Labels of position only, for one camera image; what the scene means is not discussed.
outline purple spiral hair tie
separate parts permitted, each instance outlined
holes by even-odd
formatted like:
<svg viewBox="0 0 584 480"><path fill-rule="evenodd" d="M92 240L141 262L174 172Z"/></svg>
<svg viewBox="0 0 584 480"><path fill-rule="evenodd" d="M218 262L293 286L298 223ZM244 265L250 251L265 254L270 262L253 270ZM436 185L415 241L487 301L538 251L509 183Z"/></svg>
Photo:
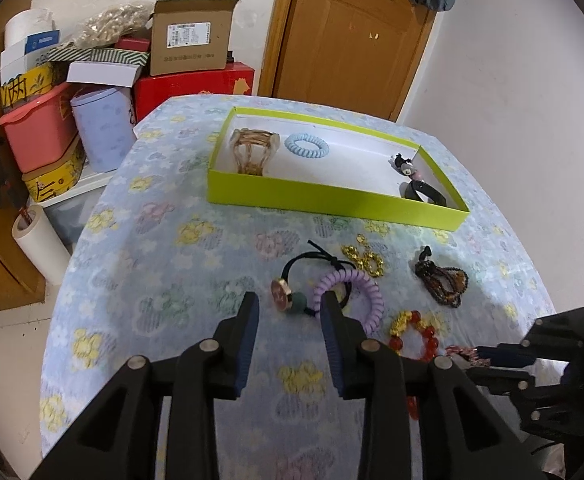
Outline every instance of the purple spiral hair tie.
<svg viewBox="0 0 584 480"><path fill-rule="evenodd" d="M337 283L345 282L356 283L372 303L372 309L363 322L363 329L369 337L378 329L381 323L381 317L385 311L385 302L376 282L363 270L341 269L327 274L314 289L313 309L318 312L321 308L321 296Z"/></svg>

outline pink plastic basket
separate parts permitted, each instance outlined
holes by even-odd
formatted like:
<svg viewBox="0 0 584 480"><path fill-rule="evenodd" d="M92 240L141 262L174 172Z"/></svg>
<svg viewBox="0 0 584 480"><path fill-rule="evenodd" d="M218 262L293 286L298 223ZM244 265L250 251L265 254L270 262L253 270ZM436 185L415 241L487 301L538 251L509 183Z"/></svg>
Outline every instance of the pink plastic basket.
<svg viewBox="0 0 584 480"><path fill-rule="evenodd" d="M62 83L0 119L12 153L23 173L63 156L76 133L70 99L76 86Z"/></svg>

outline floral tablecloth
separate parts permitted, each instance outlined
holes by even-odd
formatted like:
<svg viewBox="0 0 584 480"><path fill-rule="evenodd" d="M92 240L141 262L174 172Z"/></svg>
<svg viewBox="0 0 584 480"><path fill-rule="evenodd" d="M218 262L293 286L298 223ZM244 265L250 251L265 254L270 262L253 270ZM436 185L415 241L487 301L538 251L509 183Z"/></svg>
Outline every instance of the floral tablecloth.
<svg viewBox="0 0 584 480"><path fill-rule="evenodd" d="M472 213L456 232L320 214L214 205L206 197L207 162L232 106L263 107L359 124L422 144ZM70 260L51 320L43 362L43 453L133 354L160 360L211 336L233 316L243 293L261 300L248 385L240 400L217 402L223 480L354 479L362 401L345 402L331 386L319 322L277 312L269 282L308 239L341 256L364 234L385 260L378 285L387 341L401 310L419 310L441 347L517 342L532 321L554 312L540 277L507 221L472 175L434 137L335 108L249 96L172 98L136 129L139 139L96 206ZM457 310L437 305L412 272L422 246L440 266L461 267L470 285ZM311 297L324 262L294 265L291 285ZM362 319L356 289L345 313ZM422 353L407 332L403 355ZM538 363L541 383L556 369ZM513 428L516 412L492 398ZM414 456L419 443L414 441ZM159 474L165 435L159 441ZM415 478L421 466L415 463Z"/></svg>

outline gold charm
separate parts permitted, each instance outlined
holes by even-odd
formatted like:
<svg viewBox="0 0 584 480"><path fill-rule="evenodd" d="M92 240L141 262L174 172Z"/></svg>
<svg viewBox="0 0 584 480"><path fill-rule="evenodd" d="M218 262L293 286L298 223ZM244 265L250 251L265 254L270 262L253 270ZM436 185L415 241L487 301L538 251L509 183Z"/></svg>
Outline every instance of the gold charm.
<svg viewBox="0 0 584 480"><path fill-rule="evenodd" d="M374 253L371 250L365 236L358 234L357 242L365 248L362 256L358 253L358 249L354 247L354 245L341 246L342 253L348 260L357 266L357 269L364 270L372 278L378 278L379 276L382 276L383 266L385 264L383 258L380 256L380 254Z"/></svg>

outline gold hair clip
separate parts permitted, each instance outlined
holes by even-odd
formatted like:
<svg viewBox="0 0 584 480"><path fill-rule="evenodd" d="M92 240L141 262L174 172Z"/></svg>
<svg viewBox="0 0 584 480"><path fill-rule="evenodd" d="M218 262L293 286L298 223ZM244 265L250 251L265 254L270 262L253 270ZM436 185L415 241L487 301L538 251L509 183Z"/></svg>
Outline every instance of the gold hair clip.
<svg viewBox="0 0 584 480"><path fill-rule="evenodd" d="M230 146L232 146L237 170L239 173L248 175L263 176L265 165L280 145L281 140L278 134L265 130L236 129L230 137ZM258 146L263 152L259 162L252 160L253 146Z"/></svg>
<svg viewBox="0 0 584 480"><path fill-rule="evenodd" d="M345 257L357 266L357 269L364 270L372 278L378 278L383 275L383 261L380 254L374 253L370 248L370 244L367 242L366 238L359 234L357 235L357 242L360 243L365 251L363 255L358 254L358 249L354 245L343 245L341 246L341 251L345 254Z"/></svg>

